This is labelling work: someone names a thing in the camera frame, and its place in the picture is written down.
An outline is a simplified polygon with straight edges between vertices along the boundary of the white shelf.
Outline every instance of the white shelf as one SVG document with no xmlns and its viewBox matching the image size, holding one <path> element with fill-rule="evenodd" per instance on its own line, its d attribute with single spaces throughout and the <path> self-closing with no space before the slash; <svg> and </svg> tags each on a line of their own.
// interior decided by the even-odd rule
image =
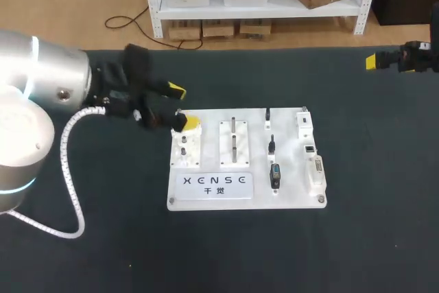
<svg viewBox="0 0 439 293">
<path fill-rule="evenodd" d="M 275 19 L 286 17 L 358 16 L 361 0 L 341 0 L 309 10 L 299 0 L 268 0 L 264 7 L 226 7 L 223 0 L 211 0 L 209 7 L 169 8 L 161 3 L 157 17 L 162 20 L 191 19 Z"/>
<path fill-rule="evenodd" d="M 288 17 L 357 16 L 354 34 L 363 34 L 372 0 L 341 0 L 307 9 L 298 0 L 268 0 L 264 7 L 226 7 L 223 0 L 211 0 L 205 8 L 169 8 L 166 0 L 148 0 L 155 38 L 163 37 L 162 20 L 276 19 Z"/>
</svg>

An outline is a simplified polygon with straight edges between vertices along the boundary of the metal rod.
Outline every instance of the metal rod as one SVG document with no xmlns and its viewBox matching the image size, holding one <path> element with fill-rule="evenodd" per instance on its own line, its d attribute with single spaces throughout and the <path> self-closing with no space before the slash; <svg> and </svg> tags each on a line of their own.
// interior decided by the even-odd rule
<svg viewBox="0 0 439 293">
<path fill-rule="evenodd" d="M 232 159 L 232 161 L 234 162 L 234 163 L 236 163 L 237 162 L 237 155 L 236 155 L 236 153 L 237 153 L 237 151 L 236 151 L 236 147 L 233 147 L 232 148 L 232 154 L 233 154 L 233 159 Z"/>
</svg>

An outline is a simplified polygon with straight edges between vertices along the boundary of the black cable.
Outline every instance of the black cable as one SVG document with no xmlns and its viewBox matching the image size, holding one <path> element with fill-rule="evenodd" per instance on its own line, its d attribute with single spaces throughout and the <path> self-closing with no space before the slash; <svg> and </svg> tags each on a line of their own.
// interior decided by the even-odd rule
<svg viewBox="0 0 439 293">
<path fill-rule="evenodd" d="M 203 46 L 203 40 L 202 39 L 199 39 L 199 41 L 200 41 L 200 46 L 198 46 L 198 47 L 195 47 L 195 48 L 182 48 L 181 47 L 181 45 L 183 45 L 183 43 L 185 43 L 185 42 L 187 42 L 187 41 L 191 41 L 191 40 L 182 40 L 181 42 L 180 42 L 180 44 L 178 45 L 178 46 L 174 46 L 174 45 L 170 45 L 170 44 L 167 44 L 167 43 L 162 43 L 161 41 L 158 41 L 158 40 L 155 40 L 154 38 L 152 38 L 151 36 L 148 36 L 147 34 L 146 34 L 146 32 L 144 32 L 143 31 L 143 29 L 141 28 L 141 26 L 139 25 L 139 23 L 136 21 L 140 16 L 142 16 L 142 15 L 144 15 L 148 10 L 149 10 L 149 6 L 147 6 L 144 10 L 142 10 L 140 13 L 138 13 L 134 18 L 132 18 L 132 17 L 129 17 L 129 16 L 125 16 L 125 15 L 116 15 L 116 16 L 112 16 L 112 17 L 110 17 L 109 19 L 106 19 L 105 20 L 105 27 L 106 28 L 108 28 L 108 29 L 113 29 L 113 30 L 116 30 L 116 29 L 123 29 L 124 27 L 127 27 L 127 26 L 129 26 L 130 24 L 132 24 L 132 23 L 134 23 L 135 25 L 137 25 L 137 27 L 138 27 L 138 29 L 141 31 L 141 33 L 146 37 L 146 38 L 148 38 L 148 39 L 150 39 L 151 41 L 154 41 L 155 43 L 158 43 L 158 44 L 160 44 L 160 45 L 164 45 L 164 46 L 168 46 L 168 47 L 171 47 L 171 48 L 175 48 L 175 49 L 177 49 L 177 50 L 179 50 L 179 49 L 186 49 L 186 50 L 197 50 L 197 49 L 200 49 L 202 46 Z M 108 25 L 108 22 L 110 22 L 111 20 L 114 20 L 114 19 L 127 19 L 127 20 L 129 20 L 127 23 L 125 23 L 125 24 L 122 24 L 122 25 L 116 25 L 116 26 L 110 26 L 110 25 Z"/>
</svg>

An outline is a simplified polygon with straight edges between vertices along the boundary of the black tablecloth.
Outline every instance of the black tablecloth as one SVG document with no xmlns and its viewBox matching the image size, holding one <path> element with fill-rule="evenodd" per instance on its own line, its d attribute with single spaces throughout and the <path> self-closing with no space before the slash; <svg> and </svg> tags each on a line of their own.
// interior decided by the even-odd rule
<svg viewBox="0 0 439 293">
<path fill-rule="evenodd" d="M 327 207 L 169 212 L 169 132 L 86 118 L 69 144 L 86 232 L 63 240 L 2 215 L 0 292 L 437 292 L 439 75 L 366 72 L 374 51 L 152 51 L 153 74 L 187 88 L 182 108 L 307 106 Z M 58 160 L 68 117 L 53 119 L 19 211 L 74 231 Z"/>
</svg>

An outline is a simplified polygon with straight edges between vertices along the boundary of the blue led ring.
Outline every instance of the blue led ring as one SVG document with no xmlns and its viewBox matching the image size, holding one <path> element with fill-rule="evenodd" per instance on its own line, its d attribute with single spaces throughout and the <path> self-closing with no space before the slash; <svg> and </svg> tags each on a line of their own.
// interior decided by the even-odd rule
<svg viewBox="0 0 439 293">
<path fill-rule="evenodd" d="M 0 195 L 10 195 L 10 194 L 16 194 L 17 192 L 23 191 L 31 186 L 32 183 L 34 183 L 36 178 L 34 178 L 32 181 L 30 181 L 28 184 L 23 185 L 20 188 L 13 189 L 13 190 L 0 190 Z"/>
</svg>

